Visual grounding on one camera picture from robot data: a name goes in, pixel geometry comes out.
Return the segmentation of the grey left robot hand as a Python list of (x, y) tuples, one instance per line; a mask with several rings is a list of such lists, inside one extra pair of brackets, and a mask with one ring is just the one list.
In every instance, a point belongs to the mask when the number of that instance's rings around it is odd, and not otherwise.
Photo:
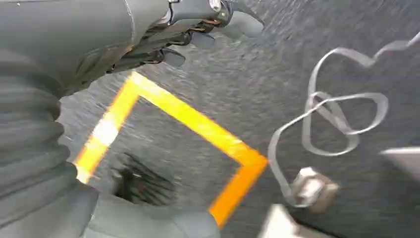
[(194, 28), (256, 37), (240, 0), (3, 0), (0, 3), (0, 235), (217, 238), (207, 210), (134, 204), (77, 179), (59, 143), (60, 100), (107, 73), (164, 61)]

